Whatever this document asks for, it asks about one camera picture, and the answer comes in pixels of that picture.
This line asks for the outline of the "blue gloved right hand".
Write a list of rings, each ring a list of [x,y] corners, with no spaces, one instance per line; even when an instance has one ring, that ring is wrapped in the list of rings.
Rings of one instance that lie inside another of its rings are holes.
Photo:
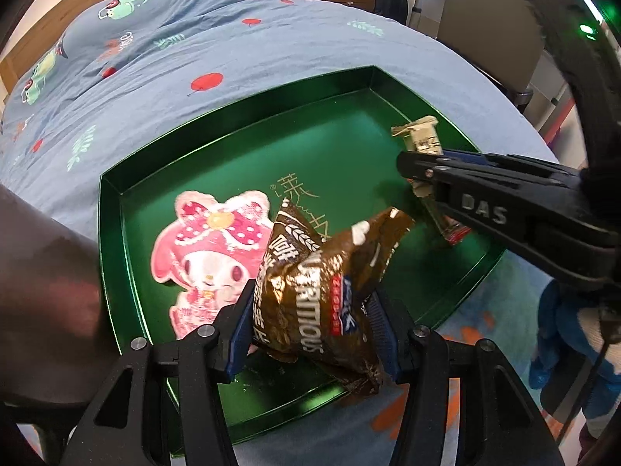
[[[599,309],[577,305],[565,286],[550,281],[539,300],[537,345],[528,385],[541,392],[543,408],[557,420],[566,420],[562,403],[575,399],[578,386],[588,375],[586,365],[596,362],[602,346]],[[612,344],[582,412],[587,421],[603,426],[619,402],[620,345]]]

